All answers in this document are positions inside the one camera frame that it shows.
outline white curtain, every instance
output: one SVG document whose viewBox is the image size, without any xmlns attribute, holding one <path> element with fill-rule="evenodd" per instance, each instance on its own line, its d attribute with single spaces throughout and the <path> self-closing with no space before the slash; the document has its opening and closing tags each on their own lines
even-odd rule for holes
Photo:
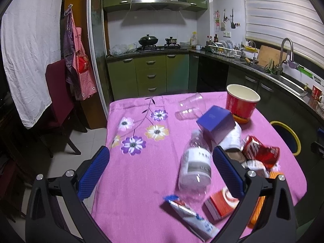
<svg viewBox="0 0 324 243">
<path fill-rule="evenodd" d="M 324 25 L 309 0 L 245 0 L 248 39 L 281 44 L 324 68 Z"/>
<path fill-rule="evenodd" d="M 62 0 L 13 0 L 2 17 L 1 51 L 12 98 L 31 128 L 51 104 L 46 67 L 61 59 Z"/>
</svg>

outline blue box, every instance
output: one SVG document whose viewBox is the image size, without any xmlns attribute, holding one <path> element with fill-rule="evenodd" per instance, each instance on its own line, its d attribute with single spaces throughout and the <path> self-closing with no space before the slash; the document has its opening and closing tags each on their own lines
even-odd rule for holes
<svg viewBox="0 0 324 243">
<path fill-rule="evenodd" d="M 200 129 L 216 144 L 235 127 L 231 112 L 218 106 L 212 106 L 197 121 Z"/>
</svg>

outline stainless steel range hood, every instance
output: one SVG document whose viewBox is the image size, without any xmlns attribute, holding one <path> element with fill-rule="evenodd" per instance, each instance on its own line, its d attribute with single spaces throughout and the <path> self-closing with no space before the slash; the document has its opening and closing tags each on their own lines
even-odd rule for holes
<svg viewBox="0 0 324 243">
<path fill-rule="evenodd" d="M 140 9 L 147 10 L 163 10 L 169 9 L 173 11 L 183 10 L 189 7 L 187 2 L 173 1 L 173 0 L 132 0 L 131 11 Z"/>
</svg>

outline yellow flower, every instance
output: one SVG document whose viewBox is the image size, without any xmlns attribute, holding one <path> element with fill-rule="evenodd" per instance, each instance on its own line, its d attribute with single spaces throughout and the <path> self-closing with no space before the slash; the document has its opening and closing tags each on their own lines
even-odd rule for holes
<svg viewBox="0 0 324 243">
<path fill-rule="evenodd" d="M 162 125 L 152 125 L 146 128 L 147 132 L 145 133 L 147 138 L 153 138 L 156 142 L 164 140 L 164 137 L 169 135 L 169 130 L 164 128 Z"/>
<path fill-rule="evenodd" d="M 120 136 L 119 135 L 116 135 L 115 138 L 114 138 L 114 140 L 112 141 L 111 147 L 114 148 L 114 147 L 118 146 L 119 145 L 119 141 L 120 141 Z"/>
</svg>

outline red snack wrapper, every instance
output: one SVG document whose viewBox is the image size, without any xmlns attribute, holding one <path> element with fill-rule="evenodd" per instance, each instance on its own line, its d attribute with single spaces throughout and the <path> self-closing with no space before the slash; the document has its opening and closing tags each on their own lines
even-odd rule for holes
<svg viewBox="0 0 324 243">
<path fill-rule="evenodd" d="M 265 146 L 254 136 L 248 135 L 242 149 L 242 154 L 248 160 L 262 162 L 267 170 L 271 169 L 279 159 L 279 147 Z"/>
</svg>

